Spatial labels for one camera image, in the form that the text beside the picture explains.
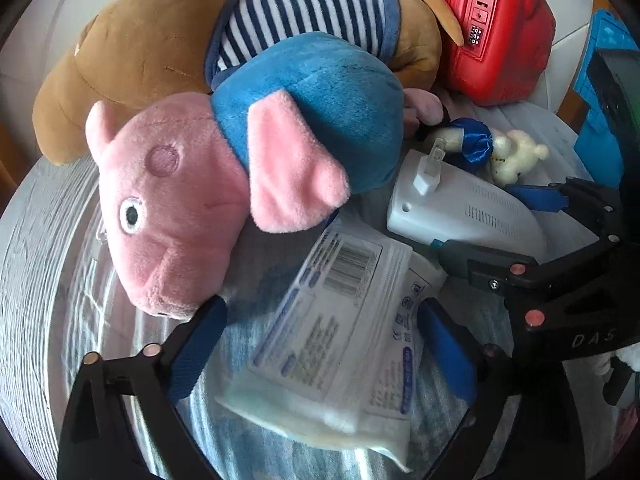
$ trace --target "bed sheet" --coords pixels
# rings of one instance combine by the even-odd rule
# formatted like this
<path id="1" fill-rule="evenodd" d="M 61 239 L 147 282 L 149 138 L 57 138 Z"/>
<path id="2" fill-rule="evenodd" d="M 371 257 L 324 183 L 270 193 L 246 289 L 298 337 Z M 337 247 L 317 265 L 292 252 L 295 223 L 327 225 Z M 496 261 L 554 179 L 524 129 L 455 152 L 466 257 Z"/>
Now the bed sheet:
<path id="1" fill-rule="evenodd" d="M 464 98 L 443 95 L 452 116 L 476 116 L 490 126 L 528 131 L 546 142 L 551 156 L 530 175 L 529 184 L 588 178 L 572 146 L 575 134 L 555 115 L 528 103 L 475 108 Z M 102 225 L 97 201 L 97 170 L 89 159 L 66 168 L 40 161 L 0 221 L 2 302 L 0 415 L 20 448 L 46 479 L 54 478 L 56 437 L 66 398 L 82 355 L 97 350 L 106 358 L 137 352 L 164 340 L 175 323 L 147 316 L 127 300 L 111 265 L 108 247 L 98 240 Z M 386 232 L 386 206 L 392 184 L 354 197 L 346 209 Z M 549 258 L 592 241 L 593 235 L 564 215 L 538 214 L 547 236 Z M 244 366 L 281 296 L 295 276 L 319 228 L 272 235 L 247 222 L 232 255 L 222 290 L 229 326 L 202 376 L 178 410 L 200 448 L 225 479 L 289 480 L 421 478 L 444 448 L 466 406 L 446 387 L 425 353 L 412 407 L 409 466 L 403 475 L 391 462 L 368 450 L 329 452 L 287 440 L 231 414 L 214 398 Z M 425 248 L 415 246 L 424 253 Z M 508 317 L 499 298 L 449 280 L 440 296 L 452 317 L 481 342 L 511 352 Z M 582 424 L 588 472 L 609 459 L 617 411 L 602 400 L 602 382 L 590 360 L 566 365 Z M 494 468 L 510 432 L 518 399 L 510 399 L 481 474 Z M 147 463 L 166 478 L 138 407 L 130 417 Z"/>

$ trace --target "pink pig plush toy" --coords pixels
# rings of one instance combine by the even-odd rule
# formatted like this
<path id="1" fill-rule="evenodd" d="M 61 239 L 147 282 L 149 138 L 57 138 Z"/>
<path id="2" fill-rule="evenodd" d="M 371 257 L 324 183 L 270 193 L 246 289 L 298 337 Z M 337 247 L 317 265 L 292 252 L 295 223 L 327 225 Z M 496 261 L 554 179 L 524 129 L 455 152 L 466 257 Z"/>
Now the pink pig plush toy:
<path id="1" fill-rule="evenodd" d="M 86 122 L 113 264 L 133 304 L 188 319 L 219 290 L 251 213 L 268 232 L 310 228 L 395 171 L 415 118 L 442 120 L 375 57 L 321 33 L 283 40 L 212 96 L 167 97 L 119 132 Z"/>

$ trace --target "wooden furniture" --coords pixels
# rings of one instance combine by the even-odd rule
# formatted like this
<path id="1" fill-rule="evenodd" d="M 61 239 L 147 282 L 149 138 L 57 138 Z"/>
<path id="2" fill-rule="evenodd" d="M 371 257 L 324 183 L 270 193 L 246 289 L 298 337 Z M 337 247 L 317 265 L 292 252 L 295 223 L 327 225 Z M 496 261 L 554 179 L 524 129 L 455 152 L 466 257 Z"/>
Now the wooden furniture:
<path id="1" fill-rule="evenodd" d="M 28 171 L 24 157 L 0 124 L 0 212 L 4 211 Z"/>
<path id="2" fill-rule="evenodd" d="M 612 14 L 618 15 L 616 10 L 611 5 L 609 0 L 593 0 L 593 6 L 591 7 L 591 14 L 598 10 L 605 9 L 611 12 Z M 578 68 L 582 66 L 582 60 L 578 63 Z M 584 122 L 584 118 L 589 111 L 589 106 L 585 103 L 582 98 L 574 91 L 574 83 L 575 77 L 577 76 L 577 71 L 574 74 L 574 79 L 571 81 L 571 86 L 567 90 L 564 99 L 560 103 L 560 107 L 556 112 L 556 115 L 560 117 L 569 127 L 577 134 L 580 133 L 580 129 L 582 128 L 582 123 Z"/>

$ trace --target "ventilation slots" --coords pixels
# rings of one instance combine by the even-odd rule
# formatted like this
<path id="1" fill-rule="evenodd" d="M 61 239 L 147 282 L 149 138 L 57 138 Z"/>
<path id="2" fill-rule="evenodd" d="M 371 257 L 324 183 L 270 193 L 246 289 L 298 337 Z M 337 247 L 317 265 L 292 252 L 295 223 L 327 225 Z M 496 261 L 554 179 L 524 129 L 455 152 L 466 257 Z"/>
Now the ventilation slots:
<path id="1" fill-rule="evenodd" d="M 485 186 L 481 186 L 477 182 L 467 182 L 466 184 L 468 188 L 475 194 L 478 194 L 483 198 L 487 198 L 492 202 L 501 205 L 512 213 L 516 213 L 519 215 L 522 214 L 522 209 L 516 207 L 516 205 L 511 200 L 507 200 L 505 197 L 497 194 L 494 190 L 489 189 Z"/>
<path id="2" fill-rule="evenodd" d="M 502 234 L 510 236 L 511 238 L 518 239 L 518 233 L 516 229 L 507 224 L 507 222 L 503 222 L 499 218 L 496 218 L 492 214 L 483 211 L 482 209 L 478 209 L 477 207 L 473 207 L 471 205 L 466 206 L 465 214 L 469 218 L 473 218 L 474 220 L 478 220 L 480 223 L 487 225 L 496 231 L 500 231 Z"/>

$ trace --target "striped shirt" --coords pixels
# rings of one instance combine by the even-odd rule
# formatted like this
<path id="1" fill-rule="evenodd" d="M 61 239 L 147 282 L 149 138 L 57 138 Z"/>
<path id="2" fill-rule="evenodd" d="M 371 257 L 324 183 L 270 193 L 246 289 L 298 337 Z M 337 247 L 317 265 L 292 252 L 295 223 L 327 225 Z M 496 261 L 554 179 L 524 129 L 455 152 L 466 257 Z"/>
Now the striped shirt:
<path id="1" fill-rule="evenodd" d="M 398 41 L 398 0 L 233 0 L 225 7 L 207 54 L 213 89 L 234 72 L 229 69 L 304 32 L 327 32 L 383 62 L 389 62 Z"/>

